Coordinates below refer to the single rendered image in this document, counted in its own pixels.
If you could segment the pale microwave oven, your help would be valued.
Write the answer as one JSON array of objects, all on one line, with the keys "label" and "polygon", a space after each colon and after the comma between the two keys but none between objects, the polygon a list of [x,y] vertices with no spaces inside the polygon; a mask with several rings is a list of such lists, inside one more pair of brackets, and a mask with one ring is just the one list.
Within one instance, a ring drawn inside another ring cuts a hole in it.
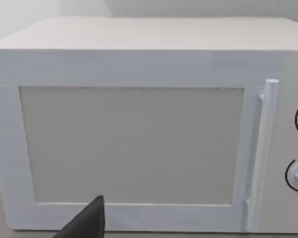
[{"label": "pale microwave oven", "polygon": [[298,23],[285,18],[56,17],[0,40],[14,50],[282,51],[283,75],[255,233],[298,234],[298,193],[284,179],[298,162]]}]

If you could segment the pale microwave door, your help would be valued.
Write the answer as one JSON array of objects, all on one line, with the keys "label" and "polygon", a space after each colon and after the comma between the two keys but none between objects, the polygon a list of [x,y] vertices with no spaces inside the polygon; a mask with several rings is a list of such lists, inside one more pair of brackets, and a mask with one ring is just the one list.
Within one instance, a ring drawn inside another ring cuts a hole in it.
[{"label": "pale microwave door", "polygon": [[14,230],[94,197],[113,232],[240,232],[282,51],[0,49],[0,189]]}]

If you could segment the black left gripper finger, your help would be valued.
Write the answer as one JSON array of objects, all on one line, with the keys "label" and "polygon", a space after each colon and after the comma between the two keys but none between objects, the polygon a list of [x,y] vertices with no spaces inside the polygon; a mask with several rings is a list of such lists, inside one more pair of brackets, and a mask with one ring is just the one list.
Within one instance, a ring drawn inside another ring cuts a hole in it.
[{"label": "black left gripper finger", "polygon": [[52,238],[104,238],[104,196],[99,195]]}]

